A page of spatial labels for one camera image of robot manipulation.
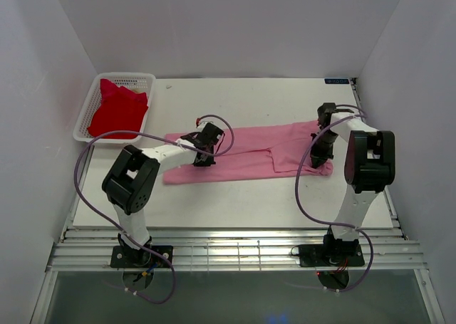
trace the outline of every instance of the white wall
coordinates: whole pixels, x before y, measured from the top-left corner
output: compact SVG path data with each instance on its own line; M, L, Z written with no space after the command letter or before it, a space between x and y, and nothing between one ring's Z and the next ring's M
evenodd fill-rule
M456 322L456 3L401 0L359 78L370 123L396 134L391 193Z
M358 76L399 0L60 0L96 70Z
M0 323L28 323L75 192L95 70L58 0L0 0Z

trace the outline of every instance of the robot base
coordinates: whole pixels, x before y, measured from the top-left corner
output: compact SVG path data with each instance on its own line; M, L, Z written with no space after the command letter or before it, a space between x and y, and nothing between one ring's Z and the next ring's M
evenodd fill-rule
M299 265L301 267L337 267L345 258L332 261L325 253L323 244L301 244L297 246L299 253ZM356 247L353 256L347 256L347 267L362 267L365 265L361 247Z
M170 263L172 263L172 251L173 251L172 246L150 246L149 248L161 255L167 254L167 259L169 260ZM154 264L157 264L155 268L169 268L169 266L161 258L158 258L153 255L150 257L150 260L147 264L145 264L144 266L138 267L137 265L131 263L131 261L129 261L126 258L126 256L124 256L121 246L115 246L113 248L113 253L111 255L110 267L111 268L144 268L144 269L147 269L147 268L153 266Z

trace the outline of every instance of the pink cloth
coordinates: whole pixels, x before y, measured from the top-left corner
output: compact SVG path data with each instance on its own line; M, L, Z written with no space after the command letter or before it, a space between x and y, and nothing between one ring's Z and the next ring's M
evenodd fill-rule
M194 167L185 165L165 172L165 184L224 182L228 180L294 177L304 150L310 145L311 133L318 131L316 121L290 125L247 127L234 129L234 145L228 153L216 157L216 165ZM231 140L229 131L220 152ZM177 140L182 134L167 134ZM333 172L331 161L313 169L307 157L301 175L329 176Z

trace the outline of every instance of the white table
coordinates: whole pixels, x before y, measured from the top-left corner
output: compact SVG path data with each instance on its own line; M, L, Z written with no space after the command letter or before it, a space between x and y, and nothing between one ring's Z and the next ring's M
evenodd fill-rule
M146 132L164 136L189 132L195 119L218 114L233 127L282 125L316 119L323 102L356 104L350 85L326 85L323 79L230 78L157 80ZM141 139L137 147L161 143ZM301 202L315 217L336 218L346 183L343 178L347 144L334 145L334 172L330 177L301 178ZM83 193L105 214L116 218L101 183L121 147L93 151ZM294 178L247 180L186 185L164 185L157 178L145 207L149 227L205 229L318 228L301 214L294 199ZM79 202L74 227L109 224ZM392 228L383 195L374 201L363 227Z

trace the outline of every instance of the white basket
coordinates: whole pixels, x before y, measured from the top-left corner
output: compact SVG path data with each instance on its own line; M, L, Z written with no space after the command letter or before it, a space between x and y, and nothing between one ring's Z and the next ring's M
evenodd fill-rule
M150 110L150 102L155 91L155 76L149 73L101 73L92 83L90 90L88 91L87 98L85 98L83 108L79 113L78 121L73 131L73 137L77 141L89 142L93 139L87 131L87 127L92 122L93 114L97 111L101 104L101 92L100 92L100 79L106 78L117 86L124 86L128 89L134 89L139 93L147 94L147 112L144 114L142 119L140 132L144 130L145 123L147 121L147 114ZM97 143L105 144L127 144L131 142L137 142L141 137L137 136L133 139L99 139Z

